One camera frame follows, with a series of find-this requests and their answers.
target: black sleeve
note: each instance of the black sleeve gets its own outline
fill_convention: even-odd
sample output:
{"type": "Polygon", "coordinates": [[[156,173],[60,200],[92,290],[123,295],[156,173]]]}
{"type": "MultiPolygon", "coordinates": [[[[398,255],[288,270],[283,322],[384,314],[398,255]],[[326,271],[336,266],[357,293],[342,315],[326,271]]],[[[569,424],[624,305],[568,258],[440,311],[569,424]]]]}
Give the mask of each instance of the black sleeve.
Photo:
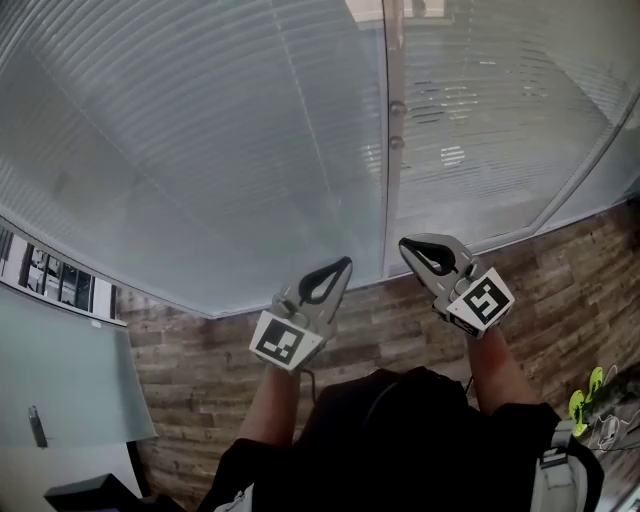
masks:
{"type": "MultiPolygon", "coordinates": [[[[507,450],[506,457],[514,475],[507,485],[522,487],[523,496],[531,496],[535,476],[535,461],[551,446],[551,439],[560,417],[548,404],[522,405],[506,404],[498,408],[491,416],[493,427],[507,450]],[[516,478],[515,475],[527,474],[528,478],[516,478]]],[[[604,472],[595,455],[575,438],[571,438],[567,453],[576,457],[587,471],[587,501],[585,511],[595,510],[600,499],[604,472]]]]}
{"type": "Polygon", "coordinates": [[[216,507],[234,500],[256,479],[272,469],[282,458],[282,449],[276,446],[238,439],[229,448],[218,465],[213,485],[198,507],[198,512],[213,512],[216,507]]]}

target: yellow sneaker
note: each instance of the yellow sneaker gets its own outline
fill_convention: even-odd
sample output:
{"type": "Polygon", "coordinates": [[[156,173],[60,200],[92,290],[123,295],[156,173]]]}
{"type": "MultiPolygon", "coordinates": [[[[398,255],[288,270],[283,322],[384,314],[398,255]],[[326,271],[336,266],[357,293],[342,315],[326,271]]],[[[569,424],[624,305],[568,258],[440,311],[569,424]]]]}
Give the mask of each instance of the yellow sneaker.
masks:
{"type": "Polygon", "coordinates": [[[573,429],[573,435],[576,437],[584,434],[587,425],[582,423],[582,407],[584,406],[584,393],[579,389],[573,392],[569,400],[569,416],[575,420],[576,426],[573,429]]]}
{"type": "Polygon", "coordinates": [[[591,402],[593,400],[593,395],[596,391],[598,391],[604,382],[604,372],[602,371],[602,366],[596,366],[591,372],[591,377],[589,378],[589,394],[585,399],[585,403],[591,402]]]}

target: black t-shirt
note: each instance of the black t-shirt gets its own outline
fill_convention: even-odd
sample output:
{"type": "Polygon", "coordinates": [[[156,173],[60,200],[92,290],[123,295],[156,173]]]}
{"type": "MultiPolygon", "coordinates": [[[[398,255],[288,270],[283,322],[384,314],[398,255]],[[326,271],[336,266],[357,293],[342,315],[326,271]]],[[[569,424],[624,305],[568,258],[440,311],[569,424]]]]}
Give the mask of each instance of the black t-shirt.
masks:
{"type": "MultiPolygon", "coordinates": [[[[469,407],[458,382],[415,368],[325,389],[290,448],[237,440],[223,455],[199,511],[212,512],[251,484],[253,510],[523,510],[536,459],[559,417],[547,404],[469,407]]],[[[603,473],[571,440],[587,468],[585,510],[603,473]]]]}

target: person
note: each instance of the person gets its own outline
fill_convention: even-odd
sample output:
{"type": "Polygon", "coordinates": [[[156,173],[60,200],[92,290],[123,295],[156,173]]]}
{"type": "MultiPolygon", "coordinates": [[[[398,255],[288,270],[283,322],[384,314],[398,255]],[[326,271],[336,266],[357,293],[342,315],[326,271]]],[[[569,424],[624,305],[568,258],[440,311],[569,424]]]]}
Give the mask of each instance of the person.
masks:
{"type": "MultiPolygon", "coordinates": [[[[560,418],[499,328],[467,346],[479,411],[459,382],[424,367],[380,369],[324,389],[296,442],[300,376],[268,365],[199,511],[530,510],[560,418]]],[[[573,438],[567,452],[587,471],[594,510],[602,469],[573,438]]]]}

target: metal knob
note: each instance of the metal knob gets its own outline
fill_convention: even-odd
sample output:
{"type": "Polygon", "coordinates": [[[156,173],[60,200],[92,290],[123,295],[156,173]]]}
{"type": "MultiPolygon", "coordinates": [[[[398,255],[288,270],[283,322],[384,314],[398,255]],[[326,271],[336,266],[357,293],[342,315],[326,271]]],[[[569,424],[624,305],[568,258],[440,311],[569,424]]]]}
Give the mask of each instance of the metal knob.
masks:
{"type": "Polygon", "coordinates": [[[391,137],[389,139],[389,147],[391,149],[402,149],[404,147],[404,139],[402,137],[391,137]]]}
{"type": "Polygon", "coordinates": [[[401,101],[392,101],[389,105],[389,112],[394,116],[403,116],[407,113],[407,106],[401,101]]]}

